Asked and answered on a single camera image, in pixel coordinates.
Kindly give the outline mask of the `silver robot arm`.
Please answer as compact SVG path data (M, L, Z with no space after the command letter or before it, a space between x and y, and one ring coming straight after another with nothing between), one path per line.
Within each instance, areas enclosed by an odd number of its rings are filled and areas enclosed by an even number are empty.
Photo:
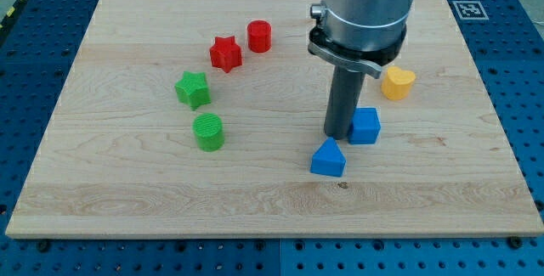
M413 0L320 0L308 51L352 73L379 78L400 52Z

